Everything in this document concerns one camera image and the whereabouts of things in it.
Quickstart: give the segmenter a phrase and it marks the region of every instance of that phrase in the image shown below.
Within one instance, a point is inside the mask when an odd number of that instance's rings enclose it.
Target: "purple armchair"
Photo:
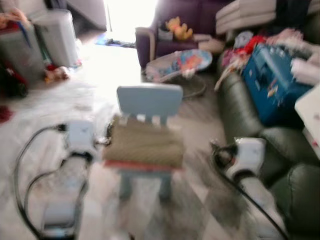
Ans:
[[[159,0],[155,16],[150,27],[135,29],[136,50],[140,66],[156,57],[175,51],[197,49],[198,43],[192,40],[185,42],[161,41],[157,38],[158,22],[165,22],[177,16],[194,34],[216,35],[216,13],[232,0]]]

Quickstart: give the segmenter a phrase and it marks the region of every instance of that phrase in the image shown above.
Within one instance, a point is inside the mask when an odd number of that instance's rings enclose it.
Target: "dark green leather couch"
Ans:
[[[305,29],[315,31],[320,15],[309,19]],[[320,44],[320,28],[313,43]],[[218,76],[223,54],[217,63]],[[218,102],[228,143],[234,137],[266,140],[260,179],[273,193],[290,237],[293,240],[320,240],[320,160],[301,129],[266,127],[259,120],[249,90],[242,77],[230,74],[218,91]]]

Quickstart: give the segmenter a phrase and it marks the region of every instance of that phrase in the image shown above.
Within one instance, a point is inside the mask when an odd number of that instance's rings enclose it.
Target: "chair leg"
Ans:
[[[129,198],[131,195],[131,192],[132,192],[132,187],[131,187],[130,177],[126,175],[122,175],[121,183],[120,183],[120,193],[119,193],[120,199]]]
[[[171,197],[171,175],[161,178],[161,186],[159,191],[159,198],[167,200]]]

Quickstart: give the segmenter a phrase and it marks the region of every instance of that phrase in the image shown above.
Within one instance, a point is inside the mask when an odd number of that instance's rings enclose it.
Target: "yellow stuffed toy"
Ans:
[[[180,26],[180,17],[171,18],[169,21],[165,22],[166,28],[174,34],[175,39],[178,41],[186,41],[192,37],[193,30],[188,29],[187,24],[182,24]]]

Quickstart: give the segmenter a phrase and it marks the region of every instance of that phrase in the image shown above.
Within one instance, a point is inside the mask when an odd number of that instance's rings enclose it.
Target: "white trash can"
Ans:
[[[68,10],[53,9],[31,18],[52,63],[58,67],[75,67],[78,63],[76,35]]]

